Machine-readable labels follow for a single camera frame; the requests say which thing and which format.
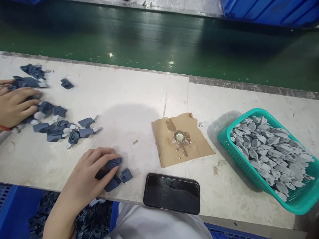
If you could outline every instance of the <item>table surface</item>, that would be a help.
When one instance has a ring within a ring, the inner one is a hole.
[[[84,152],[112,147],[123,157],[119,171],[130,168],[134,178],[102,193],[106,199],[143,204],[146,175],[164,173],[199,182],[201,215],[293,228],[295,216],[256,189],[217,135],[242,113],[264,108],[318,156],[318,100],[195,84],[187,76],[164,72],[4,55],[0,79],[27,76],[19,67],[29,63],[52,71],[46,75],[50,87],[43,89],[43,100],[67,108],[70,122],[99,115],[95,125],[103,130],[67,150],[67,140],[47,142],[45,134],[34,133],[28,125],[0,145],[0,182],[60,191]],[[75,87],[61,87],[64,77]],[[185,112],[205,122],[200,130],[216,154],[162,169],[151,122]]]

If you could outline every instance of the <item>cardboard piece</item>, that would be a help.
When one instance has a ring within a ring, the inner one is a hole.
[[[197,127],[197,119],[193,118],[192,113],[158,119],[152,122],[152,129],[162,168],[215,154]],[[183,133],[185,140],[177,142],[176,133]]]

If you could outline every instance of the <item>blue plastic crate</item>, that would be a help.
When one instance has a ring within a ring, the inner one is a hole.
[[[28,220],[42,196],[39,189],[0,184],[0,238],[29,239]]]
[[[319,23],[319,0],[222,0],[224,16],[246,22],[292,28]]]

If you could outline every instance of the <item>finger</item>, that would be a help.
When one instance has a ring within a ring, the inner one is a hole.
[[[116,166],[114,168],[111,169],[110,172],[108,172],[107,175],[105,175],[98,183],[97,183],[97,187],[99,189],[99,191],[101,192],[103,190],[103,188],[105,188],[105,186],[111,181],[111,179],[114,177],[114,175],[116,174],[117,170],[119,169],[119,166]]]
[[[39,100],[29,100],[26,102],[23,102],[21,104],[18,105],[18,109],[21,111],[27,110],[28,108],[30,108],[33,105],[37,105],[40,101]]]
[[[14,82],[14,79],[11,80],[0,80],[0,85],[11,84]]]
[[[118,154],[105,154],[92,165],[92,170],[96,174],[108,161],[119,157]]]
[[[9,89],[7,87],[1,88],[0,89],[0,96],[3,96],[8,92],[9,92]]]
[[[30,108],[26,109],[25,111],[22,111],[21,116],[23,117],[23,119],[26,119],[29,116],[33,115],[37,111],[38,111],[37,106],[31,106]]]
[[[111,151],[111,148],[97,148],[87,159],[88,164],[94,164],[101,156],[108,154]]]
[[[94,152],[94,150],[95,149],[89,149],[86,153],[84,153],[83,156],[80,158],[78,164],[84,163],[89,158],[89,156]]]
[[[24,102],[28,97],[41,94],[41,91],[35,90],[35,89],[25,89],[24,91],[18,91],[14,96],[11,98],[11,102],[14,104],[20,104],[21,102]]]

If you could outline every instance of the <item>black phone screen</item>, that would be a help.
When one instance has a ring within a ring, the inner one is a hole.
[[[144,204],[197,215],[200,211],[199,183],[193,179],[149,173]]]

